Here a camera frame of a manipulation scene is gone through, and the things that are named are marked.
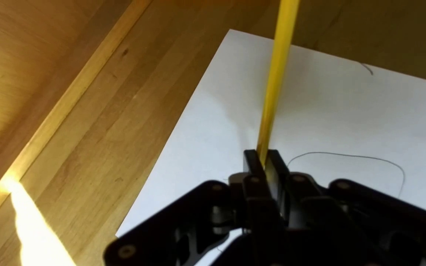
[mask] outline paper sheet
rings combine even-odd
[[[242,171],[270,52],[271,41],[227,33],[116,236]],[[270,148],[320,185],[347,178],[426,209],[426,80],[292,48]]]

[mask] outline black plastic mechanism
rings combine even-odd
[[[239,236],[212,265],[426,266],[426,210],[351,181],[320,188],[255,151],[229,185],[200,184],[104,252],[106,266],[195,265],[231,230]]]

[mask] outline yellow pencil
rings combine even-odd
[[[280,0],[274,27],[266,95],[258,129],[258,141],[257,141],[257,153],[261,166],[266,165],[268,140],[273,126],[273,116],[276,110],[277,95],[283,80],[283,72],[286,66],[286,57],[291,45],[291,36],[297,18],[297,11],[298,11],[298,0]]]

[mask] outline curved line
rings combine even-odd
[[[400,174],[402,174],[402,185],[400,185],[400,190],[397,193],[397,199],[400,197],[402,191],[403,191],[403,187],[406,184],[406,172],[403,171],[403,168],[400,168],[399,165],[393,163],[393,162],[388,162],[388,160],[384,160],[384,159],[378,159],[378,157],[366,157],[366,156],[353,156],[353,154],[339,154],[339,153],[325,153],[325,151],[313,151],[313,153],[304,153],[304,154],[300,154],[300,156],[295,156],[292,157],[286,168],[295,162],[297,159],[301,159],[301,157],[305,157],[305,156],[316,156],[316,154],[326,154],[326,156],[335,156],[335,157],[348,157],[348,159],[366,159],[366,160],[375,160],[375,162],[382,162],[382,163],[388,163],[391,166],[394,166]]]

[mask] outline white paper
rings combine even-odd
[[[116,236],[200,182],[242,171],[270,52],[267,39],[227,33]],[[270,148],[320,185],[347,178],[426,209],[426,80],[292,48]],[[289,163],[307,153],[341,156]]]

